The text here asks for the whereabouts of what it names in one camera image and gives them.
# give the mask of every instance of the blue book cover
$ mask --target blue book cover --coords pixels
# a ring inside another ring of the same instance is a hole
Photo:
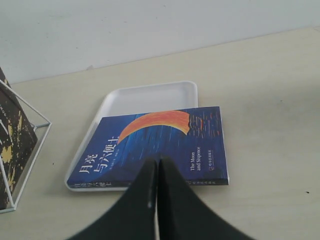
[[[170,157],[189,185],[228,185],[220,108],[103,117],[67,184],[128,187],[147,157]]]

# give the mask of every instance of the orange crescent moon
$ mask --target orange crescent moon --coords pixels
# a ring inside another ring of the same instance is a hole
[[[172,110],[152,112],[138,117],[129,123],[120,133],[118,144],[130,134],[151,126],[169,126],[182,131],[185,135],[189,132],[189,113]]]

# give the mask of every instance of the black object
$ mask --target black object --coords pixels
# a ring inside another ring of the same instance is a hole
[[[119,201],[71,240],[154,240],[155,203],[161,240],[253,240],[211,211],[169,158],[146,159]]]

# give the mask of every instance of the table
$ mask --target table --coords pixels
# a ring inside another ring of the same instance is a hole
[[[52,122],[18,208],[0,214],[2,240],[65,239],[122,192],[74,193],[68,166],[111,91],[190,80],[199,106],[220,106],[229,186],[193,187],[258,240],[318,239],[320,32],[271,34],[13,85]]]

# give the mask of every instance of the black and gold pattern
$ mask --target black and gold pattern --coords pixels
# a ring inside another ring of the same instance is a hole
[[[9,83],[0,68],[0,81]],[[17,97],[0,84],[0,154],[11,193],[37,143],[33,126],[28,121]],[[0,172],[0,210],[7,208],[9,199]]]

